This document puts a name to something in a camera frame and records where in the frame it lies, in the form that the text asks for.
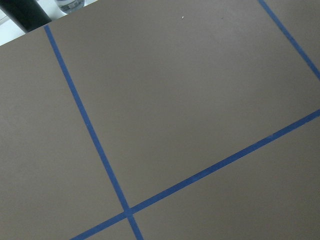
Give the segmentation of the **clear water bottle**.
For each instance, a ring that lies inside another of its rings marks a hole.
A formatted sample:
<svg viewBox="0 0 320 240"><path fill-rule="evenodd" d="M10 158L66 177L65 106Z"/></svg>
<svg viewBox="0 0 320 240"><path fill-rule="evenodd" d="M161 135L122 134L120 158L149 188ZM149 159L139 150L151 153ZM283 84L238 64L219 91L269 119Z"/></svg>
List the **clear water bottle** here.
<svg viewBox="0 0 320 240"><path fill-rule="evenodd" d="M83 8L85 0L55 0L55 3L62 12L70 14Z"/></svg>

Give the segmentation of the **black water bottle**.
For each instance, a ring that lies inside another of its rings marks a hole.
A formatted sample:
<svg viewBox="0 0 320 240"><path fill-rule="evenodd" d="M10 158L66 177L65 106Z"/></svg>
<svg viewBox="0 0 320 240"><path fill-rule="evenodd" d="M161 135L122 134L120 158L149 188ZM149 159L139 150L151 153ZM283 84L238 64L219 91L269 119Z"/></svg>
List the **black water bottle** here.
<svg viewBox="0 0 320 240"><path fill-rule="evenodd" d="M0 0L0 9L25 33L52 21L36 0Z"/></svg>

